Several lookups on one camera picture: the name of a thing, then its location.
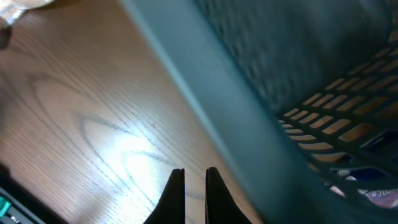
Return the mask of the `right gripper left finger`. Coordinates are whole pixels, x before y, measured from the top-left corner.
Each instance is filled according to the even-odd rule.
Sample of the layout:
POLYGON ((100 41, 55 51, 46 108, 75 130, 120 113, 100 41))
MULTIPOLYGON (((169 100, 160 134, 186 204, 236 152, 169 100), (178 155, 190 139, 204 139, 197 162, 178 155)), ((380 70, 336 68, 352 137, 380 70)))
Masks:
POLYGON ((185 224, 185 170, 174 169, 144 224, 185 224))

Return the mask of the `Kleenex tissue multipack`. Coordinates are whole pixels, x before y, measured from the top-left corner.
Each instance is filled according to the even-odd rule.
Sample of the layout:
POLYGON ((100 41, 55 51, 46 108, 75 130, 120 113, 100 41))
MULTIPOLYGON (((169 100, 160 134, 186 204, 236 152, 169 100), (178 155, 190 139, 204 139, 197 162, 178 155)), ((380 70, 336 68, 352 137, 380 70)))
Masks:
POLYGON ((337 177, 357 182, 356 191, 377 207, 397 210, 397 177, 375 168, 333 170, 337 177))

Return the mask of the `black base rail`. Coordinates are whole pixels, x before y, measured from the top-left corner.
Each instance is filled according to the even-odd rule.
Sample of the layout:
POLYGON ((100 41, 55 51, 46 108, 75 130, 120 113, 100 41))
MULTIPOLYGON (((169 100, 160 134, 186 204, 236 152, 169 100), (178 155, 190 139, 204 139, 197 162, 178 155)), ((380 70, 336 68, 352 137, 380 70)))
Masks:
POLYGON ((11 177, 1 164, 1 223, 61 223, 60 215, 11 177))

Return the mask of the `grey plastic basket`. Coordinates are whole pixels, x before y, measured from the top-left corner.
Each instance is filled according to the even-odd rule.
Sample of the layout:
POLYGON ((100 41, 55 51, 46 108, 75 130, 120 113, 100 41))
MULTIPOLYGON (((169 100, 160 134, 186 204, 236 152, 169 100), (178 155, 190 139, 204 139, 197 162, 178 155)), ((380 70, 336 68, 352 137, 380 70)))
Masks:
POLYGON ((396 223, 396 1, 123 1, 266 223, 396 223))

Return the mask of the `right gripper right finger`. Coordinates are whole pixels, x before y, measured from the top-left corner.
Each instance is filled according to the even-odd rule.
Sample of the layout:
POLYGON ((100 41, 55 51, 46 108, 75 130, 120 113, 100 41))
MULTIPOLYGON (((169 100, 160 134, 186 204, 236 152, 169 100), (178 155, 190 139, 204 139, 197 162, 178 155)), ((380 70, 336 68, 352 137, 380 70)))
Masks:
POLYGON ((206 224, 251 224, 236 205, 216 167, 206 170, 206 224))

